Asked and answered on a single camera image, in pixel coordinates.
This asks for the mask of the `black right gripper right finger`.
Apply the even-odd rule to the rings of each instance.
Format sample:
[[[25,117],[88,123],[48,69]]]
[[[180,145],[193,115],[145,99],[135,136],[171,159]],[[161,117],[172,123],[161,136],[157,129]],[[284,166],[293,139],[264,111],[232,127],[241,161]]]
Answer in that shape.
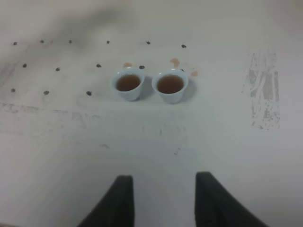
[[[197,227],[265,227],[241,205],[210,172],[196,174],[195,221]]]

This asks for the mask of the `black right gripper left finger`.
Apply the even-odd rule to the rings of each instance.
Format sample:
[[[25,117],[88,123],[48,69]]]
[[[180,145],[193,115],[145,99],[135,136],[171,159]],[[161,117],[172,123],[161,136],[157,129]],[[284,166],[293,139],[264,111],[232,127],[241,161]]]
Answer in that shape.
[[[118,176],[80,227],[133,227],[134,188],[130,175]]]

